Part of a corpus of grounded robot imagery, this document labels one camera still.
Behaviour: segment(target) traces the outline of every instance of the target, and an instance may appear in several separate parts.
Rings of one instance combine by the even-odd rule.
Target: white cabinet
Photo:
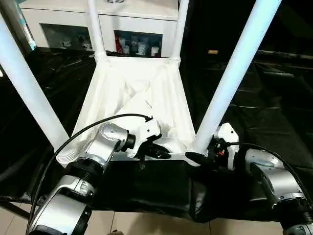
[[[96,4],[106,50],[116,51],[116,44],[124,40],[122,47],[126,45],[134,54],[132,45],[144,41],[146,55],[152,47],[158,47],[159,56],[170,56],[178,18],[177,0],[97,0]],[[37,46],[92,49],[87,0],[26,0],[20,8]]]

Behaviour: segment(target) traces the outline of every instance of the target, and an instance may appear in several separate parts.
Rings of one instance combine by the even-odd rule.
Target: black plastic sheet
[[[71,134],[95,62],[88,52],[38,48],[28,63]],[[241,141],[279,153],[296,170],[312,200],[312,69],[307,61],[257,57],[246,73],[223,122]],[[201,60],[180,66],[197,129],[226,66]],[[31,202],[52,148],[7,78],[0,80],[0,200]],[[94,210],[155,212],[206,222],[215,217],[275,220],[260,186],[246,174],[212,172],[183,161],[112,162],[92,202]],[[55,163],[39,204],[62,176]]]

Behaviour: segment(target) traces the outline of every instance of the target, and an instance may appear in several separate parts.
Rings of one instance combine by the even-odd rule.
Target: cable
[[[96,121],[94,122],[93,124],[89,125],[89,126],[86,126],[85,128],[83,128],[82,130],[80,130],[79,132],[77,132],[76,134],[74,134],[72,137],[70,137],[67,141],[65,141],[61,147],[58,148],[57,151],[55,151],[55,153],[53,154],[53,156],[51,157],[51,159],[49,160],[47,166],[45,167],[45,170],[41,176],[41,179],[38,183],[38,187],[37,187],[37,190],[35,192],[35,196],[34,196],[34,200],[33,200],[33,203],[31,205],[31,209],[30,209],[30,214],[29,214],[29,219],[28,219],[28,223],[27,223],[27,228],[26,228],[26,235],[28,235],[28,232],[29,232],[29,226],[30,226],[30,223],[33,219],[33,216],[34,216],[34,213],[35,213],[35,208],[36,208],[36,203],[37,203],[37,199],[38,199],[38,196],[39,196],[39,192],[40,192],[40,189],[41,189],[41,186],[43,184],[43,181],[45,179],[45,175],[47,174],[48,170],[49,170],[49,167],[50,165],[53,163],[53,160],[57,157],[57,155],[73,140],[75,139],[76,137],[78,137],[80,134],[82,134],[83,132],[89,130],[90,128],[96,126],[96,125],[99,125],[103,122],[106,122],[106,121],[110,121],[112,119],[116,119],[116,118],[121,118],[121,117],[140,117],[140,118],[144,118],[146,119],[146,121],[150,121],[152,120],[152,117],[148,117],[146,115],[142,115],[142,114],[120,114],[120,115],[115,115],[115,116],[112,116],[112,117],[108,117],[108,118],[105,118],[105,119],[102,119],[102,120],[99,120],[99,121]]]

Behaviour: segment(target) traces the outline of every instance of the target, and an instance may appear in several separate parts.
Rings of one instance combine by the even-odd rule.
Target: white pole
[[[58,149],[68,139],[68,135],[24,60],[1,14],[0,38],[1,66],[53,148]]]
[[[179,18],[176,24],[173,52],[170,57],[171,60],[177,62],[180,62],[180,49],[182,44],[182,38],[184,36],[188,5],[189,0],[180,0]]]
[[[254,4],[193,141],[194,151],[207,152],[207,147],[263,40],[280,2],[281,0],[257,0]]]
[[[95,43],[94,54],[95,57],[102,55],[106,56],[106,51],[104,50],[104,44],[102,40],[101,27],[99,22],[99,16],[96,8],[95,0],[88,0],[89,14],[91,19],[91,29],[93,34],[93,39]]]

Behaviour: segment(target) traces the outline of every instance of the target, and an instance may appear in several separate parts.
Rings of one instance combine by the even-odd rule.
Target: tile floor
[[[26,211],[30,205],[16,203]],[[27,221],[0,208],[0,235],[24,235]],[[151,213],[95,211],[85,235],[106,235],[115,229],[124,235],[281,235],[279,223],[215,219],[197,224]]]

